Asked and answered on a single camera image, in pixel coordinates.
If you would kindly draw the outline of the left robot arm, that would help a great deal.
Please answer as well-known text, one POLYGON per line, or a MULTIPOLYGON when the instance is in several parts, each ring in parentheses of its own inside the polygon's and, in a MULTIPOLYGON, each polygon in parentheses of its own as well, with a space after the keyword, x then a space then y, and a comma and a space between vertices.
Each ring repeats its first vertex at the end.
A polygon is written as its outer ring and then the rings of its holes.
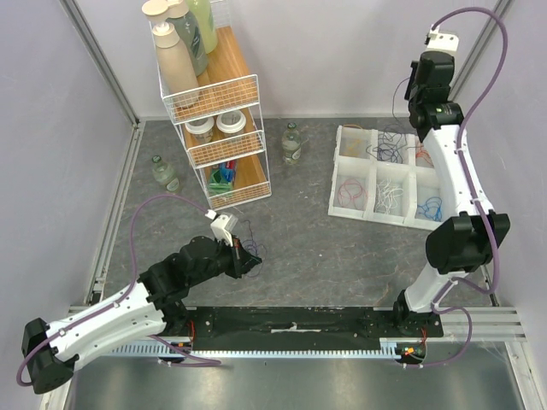
POLYGON ((163 332, 178 336, 187 327, 183 300, 191 288, 221 274, 242 278, 261 262, 238 238, 195 237, 102 302, 64 319, 27 322, 16 381, 42 395, 123 344, 163 332))

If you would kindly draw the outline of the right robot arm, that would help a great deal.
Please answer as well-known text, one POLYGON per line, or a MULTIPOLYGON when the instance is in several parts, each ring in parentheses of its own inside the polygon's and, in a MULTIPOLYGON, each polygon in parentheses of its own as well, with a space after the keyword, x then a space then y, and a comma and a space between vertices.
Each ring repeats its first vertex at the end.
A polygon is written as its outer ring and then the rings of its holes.
POLYGON ((430 325, 438 305, 468 274, 499 262, 498 249, 509 233, 507 214, 494 210, 473 168, 460 106, 450 101, 455 59, 442 51, 425 51, 411 64, 405 92, 409 122, 430 155, 440 182, 442 223, 426 239, 427 264, 393 305, 391 325, 411 336, 430 325))

